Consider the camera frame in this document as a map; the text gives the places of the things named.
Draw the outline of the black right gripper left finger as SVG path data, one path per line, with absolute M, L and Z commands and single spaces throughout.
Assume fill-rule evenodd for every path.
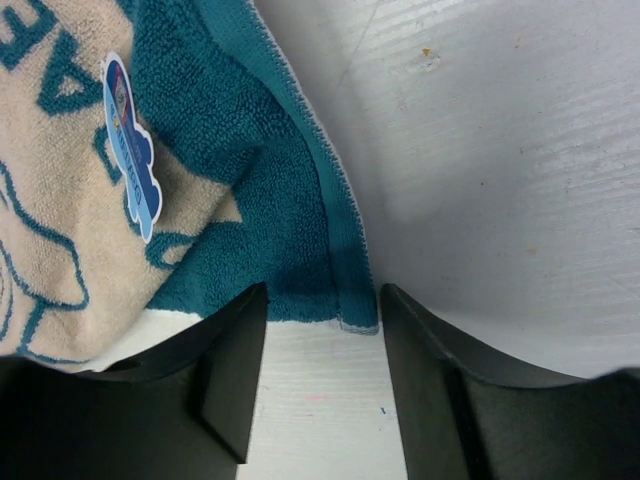
M 102 372 L 1 362 L 5 479 L 232 479 L 247 460 L 268 294 Z

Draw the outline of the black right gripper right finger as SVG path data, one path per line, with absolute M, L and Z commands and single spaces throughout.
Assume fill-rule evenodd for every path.
M 411 479 L 635 479 L 639 372 L 582 379 L 507 355 L 393 284 L 380 313 Z

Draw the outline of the blue beige Doraemon towel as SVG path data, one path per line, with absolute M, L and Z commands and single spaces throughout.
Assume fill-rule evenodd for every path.
M 128 72 L 163 206 L 146 244 L 107 136 Z M 251 1 L 1 5 L 1 353 L 101 370 L 263 283 L 273 321 L 374 333 L 340 159 Z

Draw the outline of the blue white towel hang tag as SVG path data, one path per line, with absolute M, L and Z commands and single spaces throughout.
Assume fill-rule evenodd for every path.
M 119 54 L 109 52 L 101 72 L 107 136 L 125 180 L 129 218 L 148 244 L 163 206 L 161 187 L 153 172 L 152 138 L 137 119 L 128 72 Z

